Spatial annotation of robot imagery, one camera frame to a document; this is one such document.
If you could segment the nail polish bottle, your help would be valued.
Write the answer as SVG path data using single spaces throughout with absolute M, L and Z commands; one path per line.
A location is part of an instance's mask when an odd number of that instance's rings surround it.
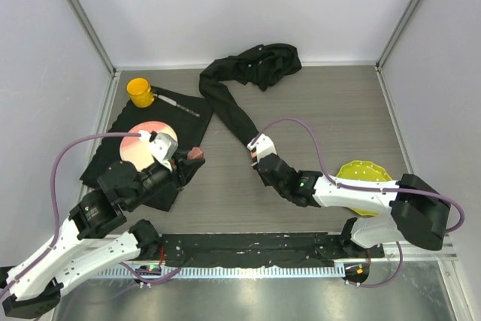
M 187 153 L 188 160 L 202 160 L 204 159 L 204 152 L 199 147 L 193 147 Z

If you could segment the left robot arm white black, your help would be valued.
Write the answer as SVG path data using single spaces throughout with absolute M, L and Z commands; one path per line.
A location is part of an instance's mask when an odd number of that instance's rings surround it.
M 139 220 L 108 244 L 89 247 L 126 223 L 127 212 L 154 203 L 170 210 L 178 192 L 205 163 L 202 151 L 174 153 L 138 171 L 127 161 L 111 164 L 51 238 L 26 261 L 1 269 L 5 316 L 36 319 L 57 306 L 82 282 L 117 263 L 151 260 L 160 250 L 160 235 L 148 220 Z

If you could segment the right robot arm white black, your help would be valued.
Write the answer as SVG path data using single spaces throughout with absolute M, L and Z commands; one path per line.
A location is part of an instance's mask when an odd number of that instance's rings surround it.
M 379 244 L 407 241 L 423 250 L 443 247 L 450 205 L 419 177 L 372 183 L 347 180 L 320 171 L 297 171 L 271 153 L 254 166 L 266 186 L 299 207 L 346 207 L 374 212 L 375 217 L 346 221 L 340 250 L 358 256 Z

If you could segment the black placemat cloth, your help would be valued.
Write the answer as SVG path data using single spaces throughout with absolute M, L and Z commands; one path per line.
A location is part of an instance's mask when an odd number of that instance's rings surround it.
M 189 160 L 189 151 L 199 147 L 213 110 L 206 100 L 154 88 L 153 103 L 139 108 L 128 101 L 113 122 L 109 138 L 103 138 L 81 176 L 93 188 L 94 198 L 115 211 L 132 212 L 141 205 L 169 211 L 180 191 L 189 183 L 203 159 Z M 148 139 L 168 134 L 176 150 L 166 162 L 156 160 L 147 149 Z

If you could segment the table knife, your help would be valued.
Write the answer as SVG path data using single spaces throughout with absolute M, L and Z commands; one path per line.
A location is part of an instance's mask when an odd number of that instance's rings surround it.
M 179 109 L 181 109 L 182 111 L 185 111 L 185 112 L 187 112 L 188 114 L 190 114 L 190 115 L 192 115 L 192 116 L 194 116 L 194 117 L 197 117 L 197 118 L 200 117 L 200 114 L 198 114 L 197 112 L 195 112 L 195 111 L 193 111 L 193 110 L 191 110 L 191 109 L 189 109 L 189 108 L 187 108 L 187 107 L 185 107 L 185 106 L 177 103 L 175 100 L 173 100 L 173 99 L 171 99 L 171 98 L 169 98 L 169 97 L 167 97 L 167 96 L 160 95 L 160 94 L 157 94 L 157 93 L 154 93 L 154 96 L 157 97 L 157 99 L 160 99 L 160 100 L 162 100 L 163 102 L 168 103 L 169 105 L 172 105 L 172 106 L 174 106 L 174 107 L 176 107 L 176 108 L 179 108 Z

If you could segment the pink cream plate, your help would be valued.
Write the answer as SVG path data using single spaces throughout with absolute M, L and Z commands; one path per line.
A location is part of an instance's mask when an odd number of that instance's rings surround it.
M 167 133 L 177 141 L 177 133 L 163 122 L 147 121 L 139 123 L 131 128 L 129 133 L 139 133 L 139 131 Z M 131 162 L 138 171 L 142 171 L 154 163 L 154 158 L 147 149 L 147 144 L 139 138 L 123 138 L 119 146 L 119 154 L 121 160 Z

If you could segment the yellow cup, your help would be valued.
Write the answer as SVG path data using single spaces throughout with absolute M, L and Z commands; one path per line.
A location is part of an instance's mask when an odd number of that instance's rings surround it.
M 147 108 L 154 102 L 154 94 L 147 79 L 137 77 L 126 85 L 126 92 L 132 103 L 138 108 Z

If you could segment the yellow green plate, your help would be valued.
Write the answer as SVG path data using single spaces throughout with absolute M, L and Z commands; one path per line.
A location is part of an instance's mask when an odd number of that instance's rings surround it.
M 376 183 L 392 180 L 385 168 L 365 160 L 352 160 L 342 165 L 336 177 Z

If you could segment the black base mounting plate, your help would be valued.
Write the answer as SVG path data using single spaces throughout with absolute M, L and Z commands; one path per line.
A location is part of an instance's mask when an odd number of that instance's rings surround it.
M 160 247 L 166 265 L 180 268 L 325 267 L 385 255 L 381 246 L 343 248 L 340 236 L 327 232 L 164 234 Z

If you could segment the black sleeved shirt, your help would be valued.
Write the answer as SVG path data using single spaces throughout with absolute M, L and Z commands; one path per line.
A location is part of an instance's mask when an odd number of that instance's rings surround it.
M 241 89 L 262 92 L 302 69 L 298 48 L 285 43 L 257 44 L 211 62 L 198 77 L 198 90 L 225 127 L 248 145 L 259 133 L 236 99 Z

